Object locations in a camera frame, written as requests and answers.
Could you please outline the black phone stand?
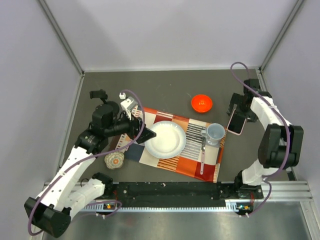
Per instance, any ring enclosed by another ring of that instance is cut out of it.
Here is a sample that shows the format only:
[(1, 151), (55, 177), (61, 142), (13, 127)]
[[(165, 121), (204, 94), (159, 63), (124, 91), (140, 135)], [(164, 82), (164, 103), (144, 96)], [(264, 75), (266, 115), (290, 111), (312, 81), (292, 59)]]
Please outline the black phone stand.
[(100, 99), (103, 104), (107, 103), (108, 95), (103, 89), (90, 91), (89, 96), (91, 99)]

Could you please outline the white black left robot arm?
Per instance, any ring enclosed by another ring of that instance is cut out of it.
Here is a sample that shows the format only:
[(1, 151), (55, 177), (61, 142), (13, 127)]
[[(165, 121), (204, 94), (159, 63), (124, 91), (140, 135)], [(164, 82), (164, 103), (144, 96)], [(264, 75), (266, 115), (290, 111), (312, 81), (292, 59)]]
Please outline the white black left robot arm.
[[(140, 108), (142, 116), (132, 111)], [(34, 237), (42, 232), (60, 237), (73, 218), (98, 197), (109, 198), (112, 181), (101, 173), (94, 174), (80, 190), (73, 191), (85, 170), (98, 158), (121, 153), (134, 143), (144, 143), (156, 136), (145, 124), (144, 108), (137, 97), (127, 97), (120, 104), (104, 101), (71, 149), (67, 160), (48, 186), (24, 203), (28, 216), (27, 230)]]

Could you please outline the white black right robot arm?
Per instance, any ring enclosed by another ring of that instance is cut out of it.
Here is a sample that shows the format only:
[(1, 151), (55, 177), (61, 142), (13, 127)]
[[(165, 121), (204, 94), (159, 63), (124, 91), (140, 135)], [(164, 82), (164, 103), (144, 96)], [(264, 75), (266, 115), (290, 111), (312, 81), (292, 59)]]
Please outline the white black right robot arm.
[(233, 192), (239, 198), (256, 194), (263, 180), (279, 169), (295, 167), (304, 136), (301, 126), (292, 125), (280, 114), (271, 94), (261, 90), (258, 79), (250, 78), (243, 83), (243, 94), (234, 93), (231, 97), (227, 131), (239, 136), (246, 123), (259, 121), (264, 134), (257, 160), (234, 179)]

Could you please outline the black phone pink case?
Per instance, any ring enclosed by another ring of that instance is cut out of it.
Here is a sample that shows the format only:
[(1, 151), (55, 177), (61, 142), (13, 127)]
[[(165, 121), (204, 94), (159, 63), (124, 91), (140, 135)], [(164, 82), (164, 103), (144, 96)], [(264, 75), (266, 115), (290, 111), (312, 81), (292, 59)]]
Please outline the black phone pink case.
[(243, 132), (247, 119), (236, 113), (236, 109), (232, 111), (227, 125), (227, 131), (234, 135), (240, 136)]

